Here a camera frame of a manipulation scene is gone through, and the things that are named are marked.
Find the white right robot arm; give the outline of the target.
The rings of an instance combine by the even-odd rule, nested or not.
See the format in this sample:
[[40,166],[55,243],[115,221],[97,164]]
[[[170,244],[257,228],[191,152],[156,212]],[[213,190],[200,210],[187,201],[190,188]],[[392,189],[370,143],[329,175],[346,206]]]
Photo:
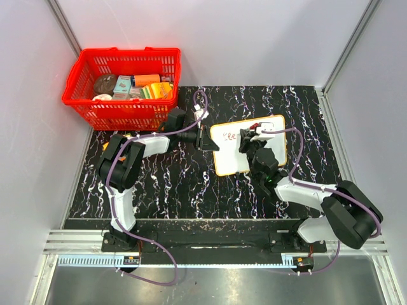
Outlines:
[[280,170],[273,150],[266,146],[273,135],[275,131],[263,129],[260,123],[241,129],[238,150],[246,156],[249,171],[265,194],[322,212],[322,217],[300,221],[289,236],[292,249],[302,252],[312,243],[326,240],[360,249],[381,234],[382,213],[352,181],[316,184]]

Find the yellow-framed whiteboard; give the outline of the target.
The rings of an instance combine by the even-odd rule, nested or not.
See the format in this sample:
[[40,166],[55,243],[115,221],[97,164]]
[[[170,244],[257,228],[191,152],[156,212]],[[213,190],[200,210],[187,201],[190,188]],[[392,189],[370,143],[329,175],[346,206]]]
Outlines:
[[[275,131],[283,130],[286,127],[284,117],[282,115],[275,115],[222,123],[210,128],[212,139],[219,146],[219,151],[213,152],[214,166],[218,176],[222,177],[249,171],[247,157],[238,151],[240,146],[240,129],[249,128],[251,125],[259,122],[274,123]],[[284,133],[275,134],[273,139],[266,142],[265,147],[272,149],[280,166],[287,163],[287,141]]]

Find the red-capped whiteboard marker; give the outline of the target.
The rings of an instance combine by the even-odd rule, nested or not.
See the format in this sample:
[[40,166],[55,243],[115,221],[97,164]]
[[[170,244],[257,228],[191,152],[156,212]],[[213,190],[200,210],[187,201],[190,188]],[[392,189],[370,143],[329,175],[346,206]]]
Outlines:
[[259,123],[255,123],[249,127],[250,130],[255,130],[259,126]]

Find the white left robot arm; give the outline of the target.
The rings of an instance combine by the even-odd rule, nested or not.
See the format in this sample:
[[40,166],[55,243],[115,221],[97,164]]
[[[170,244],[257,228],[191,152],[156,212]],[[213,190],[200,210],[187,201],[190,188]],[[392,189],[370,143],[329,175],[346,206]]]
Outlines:
[[195,121],[185,126],[186,112],[173,109],[156,133],[134,138],[120,134],[112,136],[97,165],[97,175],[109,195],[112,212],[109,231],[104,235],[103,251],[120,249],[128,252],[141,244],[136,235],[132,192],[144,158],[168,153],[180,142],[193,144],[201,151],[219,150],[206,126],[201,124],[207,115],[206,110],[197,109]]

